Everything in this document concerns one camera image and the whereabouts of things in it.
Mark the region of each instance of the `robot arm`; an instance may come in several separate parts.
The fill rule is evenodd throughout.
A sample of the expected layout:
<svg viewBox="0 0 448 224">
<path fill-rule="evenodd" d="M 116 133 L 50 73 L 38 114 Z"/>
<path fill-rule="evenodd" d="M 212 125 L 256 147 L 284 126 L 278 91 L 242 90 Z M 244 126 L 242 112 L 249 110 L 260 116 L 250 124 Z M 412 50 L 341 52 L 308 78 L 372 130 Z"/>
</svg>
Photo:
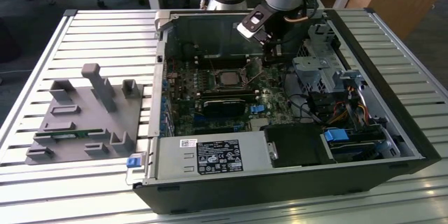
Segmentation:
<svg viewBox="0 0 448 224">
<path fill-rule="evenodd" d="M 268 44 L 281 39 L 290 23 L 305 21 L 308 17 L 302 14 L 296 16 L 302 6 L 304 0 L 264 0 L 242 19 L 237 30 L 246 39 L 260 42 L 265 50 Z"/>
</svg>

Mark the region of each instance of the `white label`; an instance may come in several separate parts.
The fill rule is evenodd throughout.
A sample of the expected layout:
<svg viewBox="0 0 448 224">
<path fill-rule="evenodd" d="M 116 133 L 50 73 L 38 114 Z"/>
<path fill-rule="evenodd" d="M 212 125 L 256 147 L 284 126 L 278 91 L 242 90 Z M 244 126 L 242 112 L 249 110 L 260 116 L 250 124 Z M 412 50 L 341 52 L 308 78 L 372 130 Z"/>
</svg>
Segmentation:
<svg viewBox="0 0 448 224">
<path fill-rule="evenodd" d="M 197 139 L 181 139 L 180 147 L 196 147 Z"/>
</svg>

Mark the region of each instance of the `gray carpet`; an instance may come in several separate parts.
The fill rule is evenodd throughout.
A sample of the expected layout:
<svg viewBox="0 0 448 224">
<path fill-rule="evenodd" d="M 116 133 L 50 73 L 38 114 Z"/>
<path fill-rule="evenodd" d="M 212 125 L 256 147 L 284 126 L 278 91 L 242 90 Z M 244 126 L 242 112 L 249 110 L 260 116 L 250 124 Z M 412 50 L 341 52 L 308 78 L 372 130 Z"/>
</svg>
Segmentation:
<svg viewBox="0 0 448 224">
<path fill-rule="evenodd" d="M 21 57 L 0 64 L 0 72 L 32 70 L 66 9 L 98 9 L 96 0 L 0 0 L 0 17 L 21 47 Z M 137 0 L 104 0 L 109 9 L 144 9 Z M 164 0 L 166 8 L 182 8 L 184 0 Z M 448 87 L 448 0 L 438 0 L 405 44 Z M 0 73 L 0 125 L 30 72 Z"/>
</svg>

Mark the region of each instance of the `slatted aluminum table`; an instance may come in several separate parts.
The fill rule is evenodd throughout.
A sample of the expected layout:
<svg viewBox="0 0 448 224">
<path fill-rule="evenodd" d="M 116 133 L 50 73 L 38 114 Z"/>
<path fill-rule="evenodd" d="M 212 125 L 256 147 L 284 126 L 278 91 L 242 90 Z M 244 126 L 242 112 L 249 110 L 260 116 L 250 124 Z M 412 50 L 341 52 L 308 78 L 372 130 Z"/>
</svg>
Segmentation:
<svg viewBox="0 0 448 224">
<path fill-rule="evenodd" d="M 125 158 L 28 166 L 26 148 L 49 106 L 50 83 L 101 66 L 112 84 L 144 85 L 137 151 L 146 148 L 157 37 L 152 10 L 78 11 L 64 16 L 0 129 L 1 223 L 440 223 L 448 221 L 448 95 L 377 15 L 340 10 L 368 56 L 442 160 L 369 192 L 157 215 L 133 194 Z M 342 50 L 352 68 L 350 53 Z M 133 174 L 132 179 L 142 174 Z"/>
</svg>

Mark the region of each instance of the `power supply label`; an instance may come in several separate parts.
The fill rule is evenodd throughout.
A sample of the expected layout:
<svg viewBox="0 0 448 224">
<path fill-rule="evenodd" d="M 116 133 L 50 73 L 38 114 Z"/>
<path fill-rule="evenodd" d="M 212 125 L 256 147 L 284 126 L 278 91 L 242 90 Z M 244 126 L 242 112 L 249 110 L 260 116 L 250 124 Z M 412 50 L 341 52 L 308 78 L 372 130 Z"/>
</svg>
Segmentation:
<svg viewBox="0 0 448 224">
<path fill-rule="evenodd" d="M 196 144 L 197 172 L 200 175 L 242 171 L 242 159 L 237 140 Z"/>
</svg>

